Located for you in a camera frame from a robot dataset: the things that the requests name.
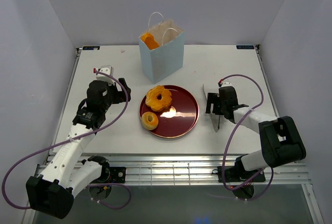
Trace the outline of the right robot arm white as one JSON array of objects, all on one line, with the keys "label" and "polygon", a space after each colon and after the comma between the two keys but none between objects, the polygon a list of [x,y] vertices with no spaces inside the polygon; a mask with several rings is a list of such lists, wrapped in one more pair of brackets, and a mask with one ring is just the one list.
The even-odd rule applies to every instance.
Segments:
[{"label": "right robot arm white", "polygon": [[260,150],[236,158],[233,166],[219,166],[216,175],[220,183],[263,182],[263,170],[303,160],[306,149],[295,125],[289,116],[273,117],[257,112],[246,104],[239,104],[233,86],[221,86],[217,93],[205,95],[209,115],[224,117],[259,135]]}]

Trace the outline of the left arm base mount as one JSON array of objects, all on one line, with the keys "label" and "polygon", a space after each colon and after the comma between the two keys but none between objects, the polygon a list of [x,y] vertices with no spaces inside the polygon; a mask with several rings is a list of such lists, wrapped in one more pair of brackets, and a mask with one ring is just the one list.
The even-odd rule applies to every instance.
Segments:
[{"label": "left arm base mount", "polygon": [[92,181],[93,184],[124,183],[126,181],[126,167],[103,167],[101,176]]}]

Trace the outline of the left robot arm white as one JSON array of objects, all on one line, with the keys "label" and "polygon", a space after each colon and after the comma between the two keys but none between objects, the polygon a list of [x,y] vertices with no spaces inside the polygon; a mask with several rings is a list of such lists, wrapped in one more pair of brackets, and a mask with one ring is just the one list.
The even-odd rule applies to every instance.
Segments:
[{"label": "left robot arm white", "polygon": [[92,156],[84,160],[79,170],[75,164],[87,145],[95,138],[95,131],[106,119],[113,104],[130,101],[131,89],[124,78],[118,80],[118,91],[112,80],[89,83],[87,97],[81,101],[68,134],[69,143],[61,145],[49,165],[26,183],[30,207],[36,211],[63,219],[70,212],[74,198],[90,183],[110,183],[111,169],[105,157]]}]

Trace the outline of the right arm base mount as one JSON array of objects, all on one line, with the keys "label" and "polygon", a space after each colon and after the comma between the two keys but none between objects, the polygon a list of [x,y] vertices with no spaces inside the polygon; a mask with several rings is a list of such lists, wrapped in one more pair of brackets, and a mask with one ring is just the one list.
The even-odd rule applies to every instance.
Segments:
[{"label": "right arm base mount", "polygon": [[[238,169],[236,166],[225,166],[225,182],[226,183],[243,183],[252,177],[258,170],[254,171],[246,171],[243,169]],[[222,183],[222,166],[218,166],[217,168],[212,170],[212,175],[216,175],[218,177],[218,182]],[[255,178],[252,179],[252,182],[255,183],[263,183],[266,181],[264,172],[260,172]]]}]

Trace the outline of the metal tongs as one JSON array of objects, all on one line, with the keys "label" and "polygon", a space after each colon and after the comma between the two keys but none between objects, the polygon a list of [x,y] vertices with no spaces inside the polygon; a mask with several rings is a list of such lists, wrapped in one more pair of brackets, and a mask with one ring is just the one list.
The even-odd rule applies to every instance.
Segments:
[{"label": "metal tongs", "polygon": [[[205,106],[207,106],[208,103],[208,91],[205,88],[204,84],[202,85],[202,91],[203,91],[203,95],[205,97]],[[215,115],[212,112],[209,113],[210,115],[210,120],[213,126],[214,131],[217,133],[219,131],[220,128],[220,116],[219,115]]]}]

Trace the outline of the long orange bread strip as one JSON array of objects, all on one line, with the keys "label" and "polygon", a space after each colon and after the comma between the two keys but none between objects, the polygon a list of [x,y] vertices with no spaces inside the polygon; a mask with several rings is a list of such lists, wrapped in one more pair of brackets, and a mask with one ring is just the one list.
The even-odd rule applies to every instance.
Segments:
[{"label": "long orange bread strip", "polygon": [[160,47],[159,44],[155,41],[154,36],[149,32],[144,33],[141,36],[141,40],[150,50],[154,50]]}]

